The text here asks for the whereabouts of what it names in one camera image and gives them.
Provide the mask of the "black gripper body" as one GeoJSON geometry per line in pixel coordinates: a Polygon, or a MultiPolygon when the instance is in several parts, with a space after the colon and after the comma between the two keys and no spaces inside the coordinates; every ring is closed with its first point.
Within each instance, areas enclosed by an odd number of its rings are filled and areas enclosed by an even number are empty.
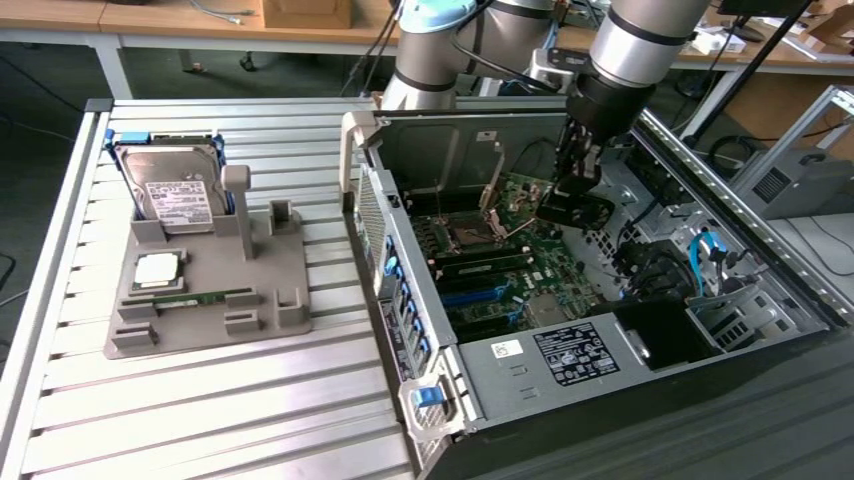
{"type": "Polygon", "coordinates": [[[598,74],[578,76],[555,150],[553,181],[561,195],[586,194],[599,184],[603,149],[629,131],[654,92],[655,85],[630,87],[598,74]]]}

